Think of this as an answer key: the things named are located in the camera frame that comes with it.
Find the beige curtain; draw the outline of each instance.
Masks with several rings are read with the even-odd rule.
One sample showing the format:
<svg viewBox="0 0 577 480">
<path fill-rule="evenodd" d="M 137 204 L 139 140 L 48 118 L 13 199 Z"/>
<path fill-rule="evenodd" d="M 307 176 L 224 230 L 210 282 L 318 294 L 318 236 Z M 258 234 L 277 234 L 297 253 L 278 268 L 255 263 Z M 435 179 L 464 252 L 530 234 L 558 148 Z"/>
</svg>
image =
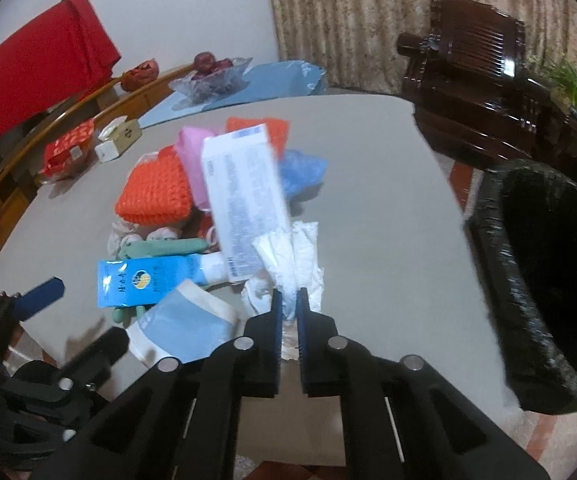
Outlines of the beige curtain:
<svg viewBox="0 0 577 480">
<path fill-rule="evenodd" d="M 526 23 L 527 54 L 577 66 L 575 0 L 477 0 Z M 398 93 L 407 59 L 402 32 L 426 35 L 429 0 L 272 0 L 283 59 L 306 59 L 328 70 L 329 83 Z"/>
</svg>

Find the white box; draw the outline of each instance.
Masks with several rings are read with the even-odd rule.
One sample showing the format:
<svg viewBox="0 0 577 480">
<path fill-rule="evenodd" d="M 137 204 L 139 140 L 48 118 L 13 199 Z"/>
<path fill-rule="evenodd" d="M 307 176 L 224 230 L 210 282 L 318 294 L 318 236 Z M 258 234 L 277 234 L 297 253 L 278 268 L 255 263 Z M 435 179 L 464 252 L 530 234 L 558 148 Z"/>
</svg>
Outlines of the white box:
<svg viewBox="0 0 577 480">
<path fill-rule="evenodd" d="M 266 125 L 205 139 L 202 170 L 229 280 L 243 282 L 263 267 L 252 240 L 290 229 Z"/>
</svg>

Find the red apple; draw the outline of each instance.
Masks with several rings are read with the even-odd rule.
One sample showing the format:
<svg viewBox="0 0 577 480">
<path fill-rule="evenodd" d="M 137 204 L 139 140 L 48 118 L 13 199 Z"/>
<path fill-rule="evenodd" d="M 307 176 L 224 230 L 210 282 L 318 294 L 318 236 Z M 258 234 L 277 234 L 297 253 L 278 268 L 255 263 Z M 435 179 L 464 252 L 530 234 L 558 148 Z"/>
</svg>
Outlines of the red apple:
<svg viewBox="0 0 577 480">
<path fill-rule="evenodd" d="M 226 68 L 231 68 L 233 66 L 233 61 L 227 57 L 226 59 L 216 61 L 215 66 L 218 68 L 218 70 L 224 70 Z"/>
<path fill-rule="evenodd" d="M 200 73 L 210 74 L 215 61 L 215 56 L 213 56 L 213 54 L 210 52 L 200 52 L 197 56 L 195 56 L 195 60 L 193 60 L 193 66 L 195 67 L 195 70 Z"/>
</svg>

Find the orange cloth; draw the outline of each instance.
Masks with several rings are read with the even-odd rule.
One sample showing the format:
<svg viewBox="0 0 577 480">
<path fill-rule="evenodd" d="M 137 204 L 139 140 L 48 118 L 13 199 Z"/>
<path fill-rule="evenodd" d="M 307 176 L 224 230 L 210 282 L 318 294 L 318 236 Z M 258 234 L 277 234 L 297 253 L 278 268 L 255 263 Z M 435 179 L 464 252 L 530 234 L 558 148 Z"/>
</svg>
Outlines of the orange cloth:
<svg viewBox="0 0 577 480">
<path fill-rule="evenodd" d="M 188 218 L 193 206 L 188 179 L 172 146 L 138 164 L 115 205 L 115 213 L 140 225 L 172 224 Z"/>
<path fill-rule="evenodd" d="M 240 117 L 229 117 L 226 120 L 226 132 L 235 132 L 243 128 L 251 128 L 258 124 L 266 124 L 268 128 L 268 140 L 275 149 L 278 160 L 284 155 L 286 141 L 289 138 L 289 126 L 291 123 L 275 117 L 265 117 L 264 119 L 243 119 Z"/>
</svg>

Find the black garbage bag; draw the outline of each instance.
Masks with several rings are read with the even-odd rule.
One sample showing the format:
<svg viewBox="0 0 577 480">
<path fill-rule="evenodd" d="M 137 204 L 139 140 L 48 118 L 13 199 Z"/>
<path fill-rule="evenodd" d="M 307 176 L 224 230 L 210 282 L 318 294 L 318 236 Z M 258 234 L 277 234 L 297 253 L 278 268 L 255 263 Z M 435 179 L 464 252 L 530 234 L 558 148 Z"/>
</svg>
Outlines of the black garbage bag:
<svg viewBox="0 0 577 480">
<path fill-rule="evenodd" d="M 577 411 L 577 184 L 544 164 L 505 163 L 485 174 L 469 227 L 520 405 Z"/>
</svg>

